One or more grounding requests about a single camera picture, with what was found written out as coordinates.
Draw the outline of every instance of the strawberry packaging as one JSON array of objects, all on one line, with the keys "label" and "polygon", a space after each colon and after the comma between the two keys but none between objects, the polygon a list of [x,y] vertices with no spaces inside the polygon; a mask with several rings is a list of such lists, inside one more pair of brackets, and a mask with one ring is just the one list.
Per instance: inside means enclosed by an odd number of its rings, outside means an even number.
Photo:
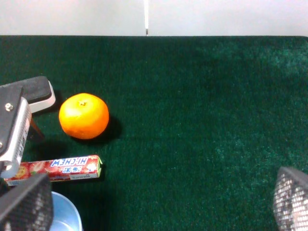
[{"label": "strawberry packaging", "polygon": [[55,159],[47,161],[22,162],[18,173],[4,179],[9,186],[15,186],[36,173],[47,173],[50,181],[67,181],[98,178],[102,161],[97,155]]}]

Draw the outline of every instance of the hi-chew candy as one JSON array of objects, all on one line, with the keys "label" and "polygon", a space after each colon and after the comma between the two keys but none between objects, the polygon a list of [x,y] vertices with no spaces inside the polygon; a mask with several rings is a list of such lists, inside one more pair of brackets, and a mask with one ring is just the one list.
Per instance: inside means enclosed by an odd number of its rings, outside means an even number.
[{"label": "hi-chew candy", "polygon": [[15,186],[36,173],[47,173],[50,181],[67,181],[98,178],[102,161],[98,155],[72,157],[47,161],[22,162],[18,173],[4,179],[9,186]]}]

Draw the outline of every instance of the blue container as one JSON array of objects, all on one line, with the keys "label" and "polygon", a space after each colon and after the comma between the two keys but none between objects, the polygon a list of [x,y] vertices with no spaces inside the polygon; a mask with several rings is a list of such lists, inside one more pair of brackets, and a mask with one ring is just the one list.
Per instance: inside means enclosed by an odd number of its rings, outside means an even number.
[{"label": "blue container", "polygon": [[80,215],[65,196],[52,192],[53,222],[50,231],[82,231]]}]

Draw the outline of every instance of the green felt surface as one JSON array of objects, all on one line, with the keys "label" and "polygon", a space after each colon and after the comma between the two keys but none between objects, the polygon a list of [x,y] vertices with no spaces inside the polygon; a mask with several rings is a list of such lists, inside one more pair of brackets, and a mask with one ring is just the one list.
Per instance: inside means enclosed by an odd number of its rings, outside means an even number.
[{"label": "green felt surface", "polygon": [[[307,38],[0,37],[0,84],[39,75],[58,103],[24,161],[102,158],[104,180],[53,184],[85,231],[276,230],[279,167],[306,171]],[[112,115],[89,142],[58,121],[80,92]]]}]

